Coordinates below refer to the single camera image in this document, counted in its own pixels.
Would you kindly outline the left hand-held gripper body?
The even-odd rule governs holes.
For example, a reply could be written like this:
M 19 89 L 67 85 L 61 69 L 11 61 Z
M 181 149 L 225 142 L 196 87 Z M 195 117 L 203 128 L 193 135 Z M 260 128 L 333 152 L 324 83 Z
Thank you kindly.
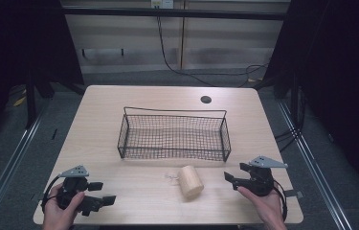
M 88 175 L 89 172 L 82 165 L 75 166 L 59 174 L 60 177 L 64 177 L 62 187 L 56 196 L 59 208 L 67 208 L 78 192 L 88 191 L 87 184 L 92 183 L 87 180 Z M 78 210 L 88 217 L 91 212 L 98 212 L 101 206 L 101 198 L 86 195 Z

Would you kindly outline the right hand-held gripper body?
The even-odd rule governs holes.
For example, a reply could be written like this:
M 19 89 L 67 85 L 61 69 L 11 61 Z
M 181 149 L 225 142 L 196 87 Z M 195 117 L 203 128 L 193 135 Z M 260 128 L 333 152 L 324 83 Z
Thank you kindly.
M 244 187 L 250 190 L 256 196 L 267 196 L 274 187 L 275 179 L 272 175 L 273 168 L 287 169 L 288 165 L 266 156 L 258 156 L 248 163 L 253 166 L 249 179 L 238 178 L 240 181 L 238 187 Z

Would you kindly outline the light wooden cylinder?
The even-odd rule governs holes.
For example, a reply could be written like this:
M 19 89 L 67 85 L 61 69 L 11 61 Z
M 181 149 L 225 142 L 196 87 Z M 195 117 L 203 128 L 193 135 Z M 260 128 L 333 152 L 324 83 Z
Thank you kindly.
M 178 172 L 178 182 L 184 198 L 191 199 L 199 196 L 204 190 L 204 184 L 194 166 L 185 166 Z

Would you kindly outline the black wire mesh basket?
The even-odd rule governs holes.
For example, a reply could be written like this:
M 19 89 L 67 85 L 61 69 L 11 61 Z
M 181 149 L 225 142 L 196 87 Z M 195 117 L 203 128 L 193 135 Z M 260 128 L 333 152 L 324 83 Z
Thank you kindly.
M 231 141 L 225 110 L 126 106 L 118 140 L 122 159 L 198 159 L 225 162 Z

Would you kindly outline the person's right hand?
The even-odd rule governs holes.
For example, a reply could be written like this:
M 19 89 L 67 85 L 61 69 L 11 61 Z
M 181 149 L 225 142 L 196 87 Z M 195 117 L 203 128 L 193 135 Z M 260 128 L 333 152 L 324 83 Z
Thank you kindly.
M 252 202 L 265 230 L 287 230 L 282 217 L 280 196 L 275 190 L 267 196 L 257 196 L 244 187 L 238 187 L 237 190 Z

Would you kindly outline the person's left hand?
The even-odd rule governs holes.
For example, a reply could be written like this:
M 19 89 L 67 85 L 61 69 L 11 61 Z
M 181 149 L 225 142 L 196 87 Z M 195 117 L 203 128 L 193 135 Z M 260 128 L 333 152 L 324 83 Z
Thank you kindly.
M 50 191 L 50 198 L 44 207 L 44 220 L 42 230 L 69 230 L 78 214 L 78 207 L 82 203 L 85 193 L 78 192 L 70 202 L 69 206 L 61 209 L 57 204 L 57 193 L 61 184 L 58 184 Z

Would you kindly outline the black metal stand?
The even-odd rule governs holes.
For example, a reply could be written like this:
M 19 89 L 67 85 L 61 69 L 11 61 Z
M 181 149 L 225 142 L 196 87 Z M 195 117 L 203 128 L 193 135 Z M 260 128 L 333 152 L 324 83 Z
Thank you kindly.
M 28 114 L 26 129 L 29 129 L 33 125 L 36 119 L 34 77 L 31 72 L 28 72 L 27 74 L 26 99 L 27 99 L 27 114 Z

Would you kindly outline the yellow floor tape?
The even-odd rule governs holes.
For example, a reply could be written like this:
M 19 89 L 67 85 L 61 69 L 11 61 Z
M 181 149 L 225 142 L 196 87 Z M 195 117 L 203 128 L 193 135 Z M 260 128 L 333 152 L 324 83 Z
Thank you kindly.
M 12 104 L 14 107 L 20 106 L 27 99 L 27 90 L 24 89 L 15 94 L 16 100 Z

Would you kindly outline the black curtain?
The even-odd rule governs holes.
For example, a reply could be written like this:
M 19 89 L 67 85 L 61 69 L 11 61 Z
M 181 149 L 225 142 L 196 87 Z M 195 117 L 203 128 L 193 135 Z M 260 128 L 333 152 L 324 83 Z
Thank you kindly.
M 60 0 L 0 0 L 0 116 L 12 87 L 33 85 L 42 96 L 51 84 L 83 83 Z
M 359 173 L 359 0 L 290 0 L 262 84 L 298 84 Z

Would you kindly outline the black horizontal metal bar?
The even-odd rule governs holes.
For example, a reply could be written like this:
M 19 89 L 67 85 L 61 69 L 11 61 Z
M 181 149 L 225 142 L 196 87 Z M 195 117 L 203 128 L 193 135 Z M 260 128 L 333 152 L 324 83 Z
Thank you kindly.
M 249 19 L 282 21 L 287 17 L 280 12 L 249 12 L 249 11 L 199 11 L 171 9 L 120 9 L 120 8 L 83 8 L 65 7 L 64 14 L 74 15 L 120 15 L 120 16 L 156 16 L 184 18 L 218 18 L 218 19 Z

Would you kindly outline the silver metal floor rail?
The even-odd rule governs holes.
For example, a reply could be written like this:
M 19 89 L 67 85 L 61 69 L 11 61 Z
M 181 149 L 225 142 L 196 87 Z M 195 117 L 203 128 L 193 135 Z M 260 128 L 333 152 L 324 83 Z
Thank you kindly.
M 283 100 L 277 100 L 283 119 L 287 123 L 289 130 L 292 132 L 292 136 L 296 145 L 299 149 L 300 154 L 303 157 L 303 160 L 308 167 L 312 177 L 316 183 L 317 188 L 320 191 L 320 194 L 325 201 L 325 205 L 331 214 L 337 228 L 339 230 L 353 230 L 352 225 L 348 220 L 348 216 L 344 211 L 340 201 L 336 195 L 331 190 L 325 176 L 318 165 L 309 145 L 305 141 L 304 136 L 297 127 L 292 122 L 292 115 L 290 109 L 287 107 L 286 102 Z
M 39 103 L 36 117 L 28 123 L 28 108 L 10 106 L 0 120 L 0 204 L 30 149 L 50 100 Z

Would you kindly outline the white wall socket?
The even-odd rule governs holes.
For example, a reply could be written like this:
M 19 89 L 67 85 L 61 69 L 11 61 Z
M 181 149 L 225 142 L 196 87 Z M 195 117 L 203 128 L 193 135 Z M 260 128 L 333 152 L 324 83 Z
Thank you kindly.
M 174 8 L 174 0 L 151 0 L 150 6 L 153 9 L 172 10 Z

